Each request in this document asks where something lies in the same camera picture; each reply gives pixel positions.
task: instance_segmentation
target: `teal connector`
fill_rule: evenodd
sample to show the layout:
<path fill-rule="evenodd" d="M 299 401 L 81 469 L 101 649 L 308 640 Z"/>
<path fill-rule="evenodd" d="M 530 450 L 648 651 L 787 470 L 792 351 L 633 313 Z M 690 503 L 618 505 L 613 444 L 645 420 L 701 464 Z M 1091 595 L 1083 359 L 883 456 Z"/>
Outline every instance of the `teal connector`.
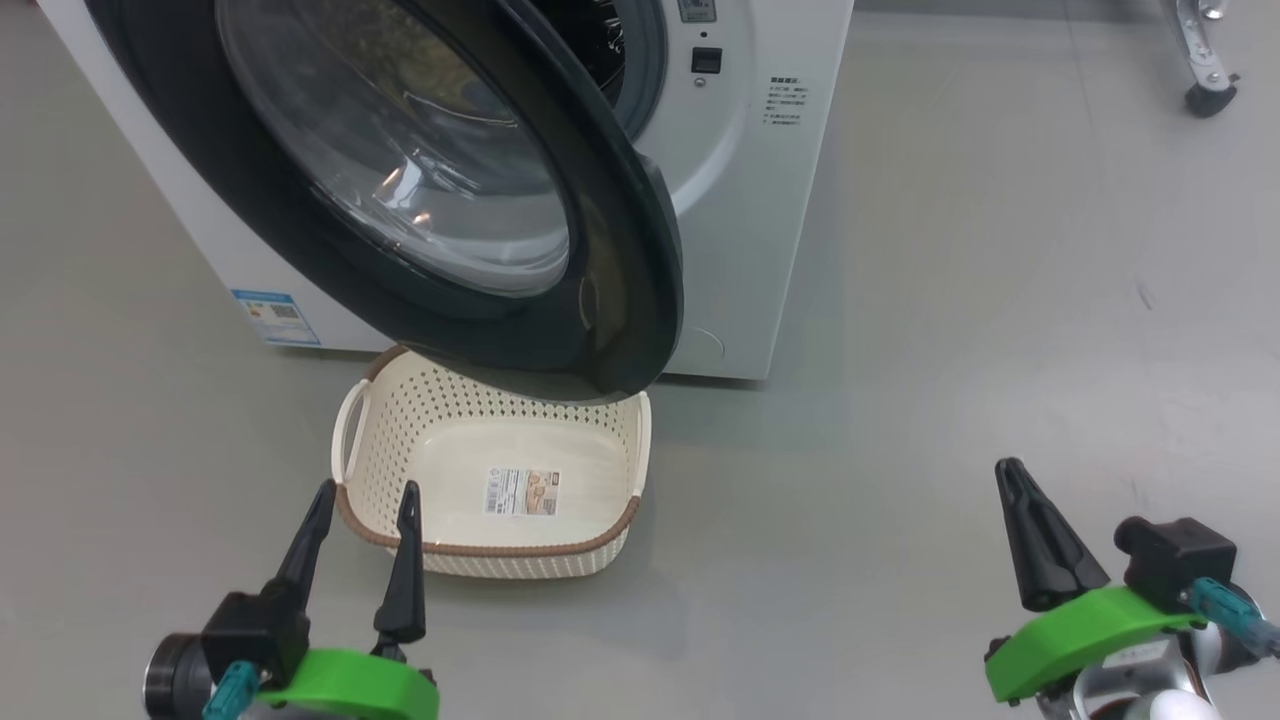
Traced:
<path fill-rule="evenodd" d="M 1280 628 L 1217 580 L 1201 578 L 1192 583 L 1187 605 L 1240 641 L 1254 657 L 1280 657 Z"/>
<path fill-rule="evenodd" d="M 259 687 L 257 667 L 252 662 L 237 660 L 223 673 L 218 691 L 205 703 L 201 715 L 205 720 L 238 720 L 253 705 Z"/>

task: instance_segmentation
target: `brown basket rim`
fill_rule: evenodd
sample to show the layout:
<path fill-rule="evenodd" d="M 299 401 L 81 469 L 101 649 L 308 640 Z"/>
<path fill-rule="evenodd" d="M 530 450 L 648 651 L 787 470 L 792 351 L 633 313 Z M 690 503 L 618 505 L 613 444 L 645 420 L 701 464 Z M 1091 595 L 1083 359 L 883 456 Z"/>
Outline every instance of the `brown basket rim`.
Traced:
<path fill-rule="evenodd" d="M 410 350 L 403 345 L 397 345 L 390 347 L 381 355 L 379 355 L 369 365 L 365 372 L 365 379 L 374 382 L 378 374 L 381 373 L 387 365 L 390 365 L 392 360 L 396 360 L 401 355 L 404 355 Z M 392 536 L 384 536 L 381 533 L 371 530 L 367 525 L 360 521 L 356 516 L 356 510 L 351 506 L 351 498 L 347 496 L 347 487 L 343 484 L 338 486 L 338 497 L 335 502 L 338 507 L 338 515 L 342 516 L 342 521 L 351 528 L 351 532 L 356 533 L 357 537 L 365 542 L 379 544 L 383 547 L 398 548 L 399 538 Z M 483 546 L 483 544 L 448 544 L 448 543 L 422 543 L 422 552 L 431 555 L 448 555 L 454 557 L 554 557 L 558 555 L 581 555 L 584 552 L 594 552 L 622 534 L 631 521 L 635 519 L 636 512 L 640 511 L 640 498 L 632 496 L 627 501 L 626 509 L 622 510 L 622 515 L 613 523 L 609 529 L 604 530 L 599 536 L 577 543 L 568 544 L 541 544 L 541 546 Z"/>

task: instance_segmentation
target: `white plastic basket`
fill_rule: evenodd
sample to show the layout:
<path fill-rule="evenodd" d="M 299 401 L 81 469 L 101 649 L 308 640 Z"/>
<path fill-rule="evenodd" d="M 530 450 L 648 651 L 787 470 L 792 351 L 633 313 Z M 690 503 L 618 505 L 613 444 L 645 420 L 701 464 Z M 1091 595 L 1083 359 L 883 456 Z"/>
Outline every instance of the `white plastic basket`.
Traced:
<path fill-rule="evenodd" d="M 357 536 L 394 551 L 399 500 L 412 479 L 421 488 L 428 570 L 590 575 L 617 557 L 640 509 L 649 429 L 645 393 L 611 405 L 552 405 L 393 347 L 351 388 L 334 423 L 338 512 Z"/>

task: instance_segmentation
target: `washing machine door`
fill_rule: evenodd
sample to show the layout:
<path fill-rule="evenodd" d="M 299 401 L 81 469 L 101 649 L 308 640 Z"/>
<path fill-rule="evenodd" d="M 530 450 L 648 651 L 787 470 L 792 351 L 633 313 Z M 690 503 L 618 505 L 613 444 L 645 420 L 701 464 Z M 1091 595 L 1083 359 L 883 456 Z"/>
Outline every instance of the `washing machine door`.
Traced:
<path fill-rule="evenodd" d="M 87 3 L 209 184 L 397 342 L 571 402 L 667 364 L 671 197 L 527 0 Z"/>

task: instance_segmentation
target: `metal stand leg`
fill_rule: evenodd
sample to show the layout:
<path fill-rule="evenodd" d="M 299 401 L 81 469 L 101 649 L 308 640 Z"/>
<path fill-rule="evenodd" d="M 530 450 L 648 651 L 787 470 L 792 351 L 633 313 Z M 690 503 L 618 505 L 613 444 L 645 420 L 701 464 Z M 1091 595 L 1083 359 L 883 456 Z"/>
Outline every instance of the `metal stand leg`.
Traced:
<path fill-rule="evenodd" d="M 1230 0 L 1201 0 L 1201 14 L 1211 20 L 1220 20 L 1226 14 Z"/>
<path fill-rule="evenodd" d="M 1235 97 L 1234 76 L 1228 76 L 1222 68 L 1222 61 L 1213 53 L 1208 44 L 1208 35 L 1204 32 L 1204 22 L 1201 13 L 1211 13 L 1210 4 L 1221 17 L 1222 6 L 1228 0 L 1165 0 L 1172 5 L 1174 17 L 1178 19 L 1178 38 L 1187 54 L 1192 73 L 1196 76 L 1196 85 L 1187 91 L 1187 108 L 1201 118 L 1211 118 L 1222 111 L 1228 102 Z"/>

